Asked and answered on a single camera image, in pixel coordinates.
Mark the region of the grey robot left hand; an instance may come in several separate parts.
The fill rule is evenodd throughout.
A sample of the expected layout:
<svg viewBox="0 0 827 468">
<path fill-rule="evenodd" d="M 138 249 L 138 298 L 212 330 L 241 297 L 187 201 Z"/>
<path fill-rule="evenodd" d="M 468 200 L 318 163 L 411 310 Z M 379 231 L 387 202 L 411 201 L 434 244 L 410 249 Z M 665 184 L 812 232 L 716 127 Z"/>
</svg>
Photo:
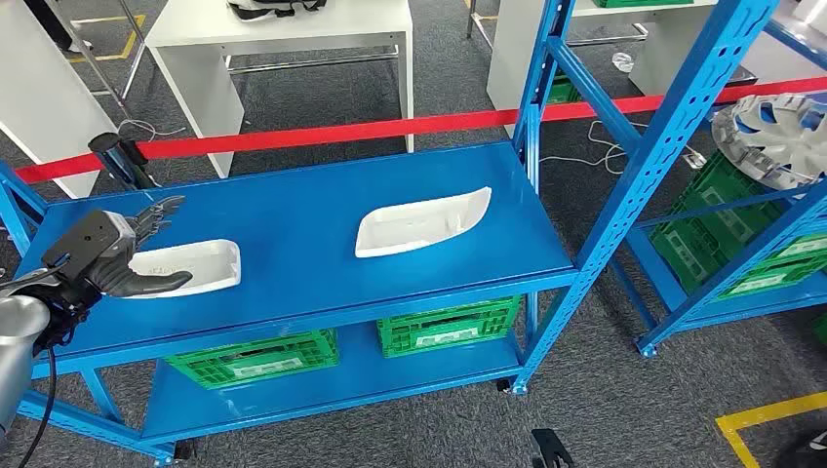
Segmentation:
<svg viewBox="0 0 827 468">
<path fill-rule="evenodd" d="M 42 256 L 70 283 L 88 283 L 115 297 L 175 291 L 193 278 L 186 270 L 167 275 L 141 275 L 129 263 L 153 235 L 171 223 L 167 215 L 177 211 L 185 198 L 162 199 L 134 216 L 93 210 L 66 231 Z"/>
</svg>

